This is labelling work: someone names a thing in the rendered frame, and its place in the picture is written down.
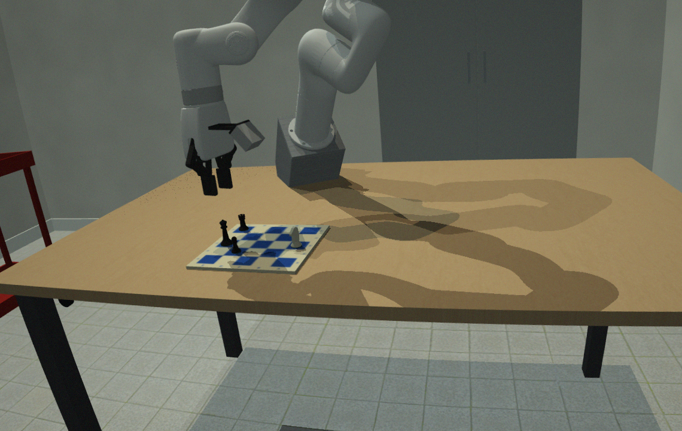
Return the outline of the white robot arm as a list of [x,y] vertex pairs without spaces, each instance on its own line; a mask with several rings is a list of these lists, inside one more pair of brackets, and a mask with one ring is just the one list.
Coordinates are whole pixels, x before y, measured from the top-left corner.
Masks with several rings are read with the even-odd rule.
[[[219,65],[246,65],[301,2],[248,0],[229,24],[175,33],[173,45],[183,104],[224,100]],[[337,91],[351,95],[362,86],[391,29],[390,16],[372,0],[325,0],[322,17],[350,40],[352,47],[320,28],[310,30],[300,40],[296,117],[288,134],[296,145],[308,150],[331,144]],[[245,152],[265,139],[249,120],[219,123],[209,126],[209,130],[229,130]]]

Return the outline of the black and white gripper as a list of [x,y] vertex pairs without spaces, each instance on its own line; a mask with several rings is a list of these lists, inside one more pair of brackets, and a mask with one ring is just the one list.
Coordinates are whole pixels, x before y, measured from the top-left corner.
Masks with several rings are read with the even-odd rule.
[[[233,188],[230,169],[237,150],[229,130],[209,130],[209,126],[231,123],[224,100],[200,105],[185,105],[181,109],[181,135],[186,167],[200,176],[203,194],[217,196],[215,175],[212,175],[212,159],[218,168],[218,187]],[[198,155],[198,156],[197,156]],[[200,155],[200,156],[199,156]],[[205,163],[205,167],[203,165]]]

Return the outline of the blue and cream chessboard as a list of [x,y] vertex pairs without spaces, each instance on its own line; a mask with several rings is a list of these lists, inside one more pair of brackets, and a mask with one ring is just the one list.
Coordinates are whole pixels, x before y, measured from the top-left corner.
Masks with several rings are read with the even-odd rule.
[[[329,230],[329,224],[246,224],[247,231],[238,231],[237,224],[228,231],[236,236],[242,252],[232,253],[233,244],[223,247],[219,238],[205,249],[187,269],[222,272],[257,272],[271,274],[295,274],[310,256],[320,239]],[[301,247],[292,248],[289,232],[292,227],[299,230]]]

